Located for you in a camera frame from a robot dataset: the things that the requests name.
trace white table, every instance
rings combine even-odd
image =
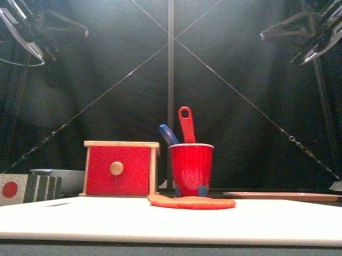
[[[179,210],[146,198],[75,197],[0,207],[0,239],[342,247],[342,208],[236,200],[236,208]]]

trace blue handle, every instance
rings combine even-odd
[[[176,139],[175,134],[172,133],[171,129],[166,124],[162,124],[159,126],[159,132],[170,146],[174,144],[179,144],[179,140]]]

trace red spoon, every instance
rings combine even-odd
[[[191,109],[183,106],[178,110],[178,116],[179,116],[182,131],[184,135],[184,143],[196,143]]]

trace utensil handle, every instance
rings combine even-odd
[[[195,143],[195,132],[194,132],[194,120],[192,120],[192,113],[191,109],[186,106],[180,107],[178,110],[178,116],[182,126],[182,131],[184,135],[184,142],[186,143]]]
[[[167,142],[167,144],[171,146],[174,144],[179,144],[179,141],[176,139],[175,134],[172,133],[171,129],[168,128],[168,126],[166,124],[162,124],[159,126],[159,132]]]

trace gray object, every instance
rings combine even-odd
[[[61,178],[60,194],[77,195],[83,192],[84,171],[63,169],[32,169],[32,174]]]

